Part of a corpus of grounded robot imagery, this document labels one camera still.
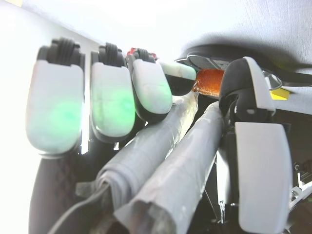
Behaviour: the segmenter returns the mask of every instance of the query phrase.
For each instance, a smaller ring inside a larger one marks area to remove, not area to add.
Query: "plastic-wrapped tube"
[[[175,145],[181,141],[197,112],[197,95],[174,97],[166,118],[149,124],[98,173],[97,188],[106,182],[112,190],[114,209],[133,198]]]
[[[204,191],[223,132],[211,104],[130,203],[115,211],[136,234],[184,234]]]

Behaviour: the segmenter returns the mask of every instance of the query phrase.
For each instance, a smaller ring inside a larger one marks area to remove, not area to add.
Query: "white wall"
[[[28,143],[24,130],[28,88],[38,49],[61,36],[80,43],[86,54],[88,77],[89,54],[98,48],[97,43],[0,0],[2,233],[4,230],[19,234],[28,232],[29,201],[40,160]]]

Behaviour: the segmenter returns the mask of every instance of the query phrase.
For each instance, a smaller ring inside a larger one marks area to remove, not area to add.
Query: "plastic wrap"
[[[114,209],[138,193],[192,124],[197,112],[197,95],[190,92],[174,97],[173,102],[162,122],[147,125],[98,173],[96,187],[109,183]]]
[[[130,233],[184,234],[214,163],[223,118],[218,102],[203,116],[157,168],[130,203],[115,211]]]

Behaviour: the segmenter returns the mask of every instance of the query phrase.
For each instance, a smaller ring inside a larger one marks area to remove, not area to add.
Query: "yellow object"
[[[23,5],[23,0],[5,0],[11,4],[14,4],[15,6],[21,7]]]
[[[285,89],[282,89],[282,88],[270,91],[271,98],[273,100],[287,100],[288,96],[289,96],[289,93],[290,92],[288,90],[285,90]]]

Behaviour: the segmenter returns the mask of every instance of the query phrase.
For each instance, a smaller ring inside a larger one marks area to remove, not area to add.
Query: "orange object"
[[[217,69],[202,69],[197,73],[194,91],[203,95],[219,97],[224,71]]]

